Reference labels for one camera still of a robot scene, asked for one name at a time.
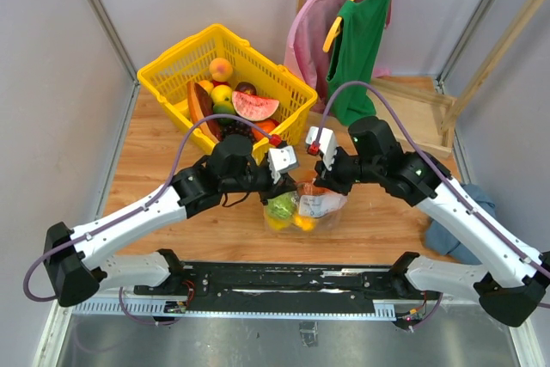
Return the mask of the orange tomato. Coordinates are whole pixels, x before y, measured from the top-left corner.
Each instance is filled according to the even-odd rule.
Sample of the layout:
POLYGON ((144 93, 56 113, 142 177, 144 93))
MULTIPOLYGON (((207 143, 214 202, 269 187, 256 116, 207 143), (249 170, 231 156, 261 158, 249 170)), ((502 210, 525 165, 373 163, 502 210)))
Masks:
POLYGON ((300 196, 320 196, 326 192, 326 189, 316 187, 312 182, 301 182, 297 191, 300 196))

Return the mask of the clear zip top bag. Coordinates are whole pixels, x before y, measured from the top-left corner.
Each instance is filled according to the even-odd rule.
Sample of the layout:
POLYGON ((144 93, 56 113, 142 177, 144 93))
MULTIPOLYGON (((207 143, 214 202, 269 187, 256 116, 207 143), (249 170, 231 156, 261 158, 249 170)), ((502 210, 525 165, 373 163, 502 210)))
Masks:
MULTIPOLYGON (((341 213, 347 203, 347 197, 345 195, 333 192, 326 189, 326 192, 320 196, 300 196, 297 188, 301 182, 296 184, 296 190, 288 192, 293 193, 296 197, 296 211, 293 214, 299 214, 305 217, 314 217, 318 219, 318 224, 313 231, 304 232, 297 228, 293 223, 293 216, 288 219, 291 222, 291 226, 287 229, 280 231, 273 231, 278 233, 304 233, 312 234, 315 232, 323 232, 334 229, 340 221, 341 213)), ((267 214, 266 207, 264 207, 263 217, 266 226, 267 214)))

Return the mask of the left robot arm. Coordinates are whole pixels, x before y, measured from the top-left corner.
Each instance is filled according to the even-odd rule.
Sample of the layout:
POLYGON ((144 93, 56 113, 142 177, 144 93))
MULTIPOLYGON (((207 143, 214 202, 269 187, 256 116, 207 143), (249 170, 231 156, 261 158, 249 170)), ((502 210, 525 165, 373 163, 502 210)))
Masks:
POLYGON ((261 162, 252 145, 231 135, 193 165, 142 199, 94 222, 69 228, 59 222, 46 232, 44 267, 62 307, 97 292, 130 285, 172 295, 184 284, 183 267, 170 250, 120 256, 119 250, 149 233, 223 204, 230 193, 257 193, 262 203, 295 190, 289 172, 297 167, 293 147, 281 142, 261 162))

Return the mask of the green custard apple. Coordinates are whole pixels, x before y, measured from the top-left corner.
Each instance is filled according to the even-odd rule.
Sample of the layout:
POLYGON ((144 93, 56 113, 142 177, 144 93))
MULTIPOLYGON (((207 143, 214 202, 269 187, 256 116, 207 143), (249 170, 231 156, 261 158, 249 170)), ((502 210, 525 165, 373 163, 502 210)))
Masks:
POLYGON ((267 214, 280 220, 290 219, 296 211, 296 197, 293 193, 285 193, 268 200, 267 214))

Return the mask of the yellow bell pepper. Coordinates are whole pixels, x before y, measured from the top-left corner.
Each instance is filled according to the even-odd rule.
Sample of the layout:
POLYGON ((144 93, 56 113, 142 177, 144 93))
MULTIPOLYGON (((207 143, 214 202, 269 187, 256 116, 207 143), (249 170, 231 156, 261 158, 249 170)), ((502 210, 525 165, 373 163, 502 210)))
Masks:
POLYGON ((289 220, 283 220, 283 219, 274 218, 274 217, 267 217, 266 226, 270 230, 280 231, 290 227, 291 222, 289 220))
POLYGON ((299 214, 296 214, 293 216, 293 223, 299 228, 300 230, 304 232, 310 232, 313 231, 317 224, 318 219, 314 217, 305 217, 301 216, 299 214))

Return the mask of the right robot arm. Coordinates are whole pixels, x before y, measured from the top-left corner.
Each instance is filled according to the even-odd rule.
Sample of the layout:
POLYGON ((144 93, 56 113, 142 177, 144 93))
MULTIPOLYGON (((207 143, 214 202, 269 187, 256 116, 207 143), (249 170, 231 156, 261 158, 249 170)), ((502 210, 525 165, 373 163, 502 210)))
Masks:
POLYGON ((390 268, 390 290, 400 298, 436 291, 477 302, 493 319, 520 327, 546 295, 549 254, 515 238, 437 159, 405 152, 385 120, 360 119, 348 133, 353 155, 338 146, 332 130, 309 129, 307 150, 321 156, 316 186, 346 195, 355 184, 377 184, 440 223, 478 260, 465 265, 405 252, 390 268))

